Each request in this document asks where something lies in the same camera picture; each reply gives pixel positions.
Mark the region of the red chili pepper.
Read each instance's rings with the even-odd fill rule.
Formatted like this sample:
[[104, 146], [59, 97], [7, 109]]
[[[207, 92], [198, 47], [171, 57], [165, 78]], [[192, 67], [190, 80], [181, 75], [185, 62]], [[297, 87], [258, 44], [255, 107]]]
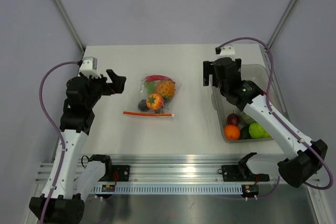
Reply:
[[161, 81], [161, 80], [168, 80], [168, 81], [172, 81], [174, 83], [174, 81], [167, 77], [167, 76], [163, 76], [163, 75], [150, 75], [150, 76], [146, 76], [145, 78], [146, 82], [153, 82], [153, 81]]

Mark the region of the red tomato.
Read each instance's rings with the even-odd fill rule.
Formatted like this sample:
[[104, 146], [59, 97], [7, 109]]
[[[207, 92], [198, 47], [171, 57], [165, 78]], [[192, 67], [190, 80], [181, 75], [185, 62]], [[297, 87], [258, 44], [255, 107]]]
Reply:
[[163, 97], [158, 93], [153, 93], [148, 96], [146, 100], [146, 104], [150, 110], [159, 110], [164, 105], [164, 99]]

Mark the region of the clear orange zip top bag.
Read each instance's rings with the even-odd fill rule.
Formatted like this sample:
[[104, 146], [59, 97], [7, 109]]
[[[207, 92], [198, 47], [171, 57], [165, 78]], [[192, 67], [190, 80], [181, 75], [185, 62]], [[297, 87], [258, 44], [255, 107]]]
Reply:
[[138, 94], [123, 111], [124, 115], [173, 118], [172, 103], [180, 83], [168, 76], [154, 74], [143, 78]]

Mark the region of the plastic pineapple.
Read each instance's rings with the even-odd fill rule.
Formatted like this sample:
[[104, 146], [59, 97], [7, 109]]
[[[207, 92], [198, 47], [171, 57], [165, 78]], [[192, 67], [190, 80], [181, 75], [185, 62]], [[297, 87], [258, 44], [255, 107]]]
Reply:
[[148, 94], [158, 93], [164, 99], [172, 99], [175, 96], [176, 85], [171, 80], [151, 81], [144, 84]]

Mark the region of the dark purple plum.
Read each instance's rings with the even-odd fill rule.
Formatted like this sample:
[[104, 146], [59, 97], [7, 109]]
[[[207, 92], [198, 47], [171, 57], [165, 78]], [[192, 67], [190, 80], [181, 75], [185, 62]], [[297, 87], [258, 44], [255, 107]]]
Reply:
[[142, 99], [139, 103], [138, 103], [138, 109], [141, 112], [147, 112], [149, 110], [147, 104], [146, 104], [146, 99]]

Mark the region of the green grape bunch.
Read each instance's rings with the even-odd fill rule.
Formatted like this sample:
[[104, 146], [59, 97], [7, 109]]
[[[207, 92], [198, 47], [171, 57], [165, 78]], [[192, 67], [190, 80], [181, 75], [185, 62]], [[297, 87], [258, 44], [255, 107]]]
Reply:
[[145, 82], [142, 86], [141, 95], [143, 97], [147, 97], [147, 96], [155, 93], [155, 91], [156, 91], [156, 82], [155, 81]]

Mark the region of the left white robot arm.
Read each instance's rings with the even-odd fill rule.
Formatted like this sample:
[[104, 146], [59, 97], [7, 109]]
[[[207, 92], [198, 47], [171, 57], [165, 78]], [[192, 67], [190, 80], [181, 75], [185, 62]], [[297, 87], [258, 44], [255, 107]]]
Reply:
[[75, 176], [79, 154], [94, 120], [93, 107], [102, 96], [121, 94], [126, 77], [113, 70], [107, 76], [79, 72], [68, 80], [60, 126], [59, 146], [48, 181], [39, 197], [32, 197], [29, 208], [40, 223], [80, 223], [85, 202], [94, 185], [113, 176], [108, 155], [92, 155], [85, 170]]

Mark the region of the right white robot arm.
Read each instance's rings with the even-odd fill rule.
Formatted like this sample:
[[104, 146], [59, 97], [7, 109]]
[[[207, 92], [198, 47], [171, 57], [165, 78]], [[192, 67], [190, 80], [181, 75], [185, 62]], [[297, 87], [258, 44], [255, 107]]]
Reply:
[[295, 128], [270, 103], [268, 91], [242, 79], [241, 62], [230, 57], [204, 61], [203, 85], [216, 87], [227, 102], [251, 116], [270, 134], [286, 156], [277, 164], [280, 176], [298, 188], [325, 165], [328, 146]]

